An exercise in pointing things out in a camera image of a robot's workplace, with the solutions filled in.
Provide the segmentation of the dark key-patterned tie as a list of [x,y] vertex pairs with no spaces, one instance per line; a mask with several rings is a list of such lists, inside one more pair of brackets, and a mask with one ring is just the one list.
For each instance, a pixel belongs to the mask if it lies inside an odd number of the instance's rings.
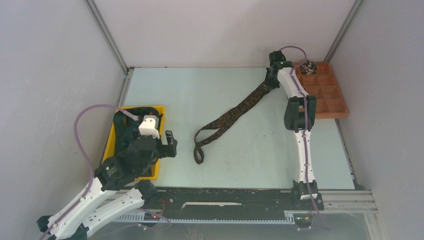
[[[203,146],[206,146],[213,141],[219,139],[224,133],[226,133],[236,121],[255,107],[263,97],[269,94],[273,87],[267,86],[265,82],[262,82],[253,92],[251,92],[244,100],[242,100],[238,105],[231,108],[223,115],[215,119],[214,121],[206,124],[200,128],[194,135],[194,149],[193,149],[193,158],[194,161],[201,165],[204,162],[205,155],[202,150]],[[200,132],[206,130],[215,130],[213,134],[206,137],[203,140],[197,141],[196,138]]]

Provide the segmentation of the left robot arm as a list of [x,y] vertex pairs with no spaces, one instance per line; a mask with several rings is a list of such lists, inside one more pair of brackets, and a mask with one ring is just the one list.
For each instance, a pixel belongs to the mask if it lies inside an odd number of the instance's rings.
[[44,215],[37,226],[51,240],[86,240],[117,217],[141,208],[153,208],[158,190],[150,180],[140,180],[124,196],[103,205],[126,185],[141,177],[162,158],[174,158],[178,142],[172,131],[165,131],[167,143],[160,137],[141,135],[117,154],[107,158],[94,171],[86,187],[61,211]]

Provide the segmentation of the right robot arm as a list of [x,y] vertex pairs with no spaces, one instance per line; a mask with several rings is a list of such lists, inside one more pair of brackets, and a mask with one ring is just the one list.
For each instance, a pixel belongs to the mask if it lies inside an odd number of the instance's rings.
[[291,204],[304,209],[319,195],[311,160],[311,131],[315,124],[317,98],[310,95],[296,76],[295,66],[282,51],[269,55],[269,73],[265,83],[272,88],[283,87],[287,96],[284,126],[291,131],[297,149],[296,173],[293,180]]

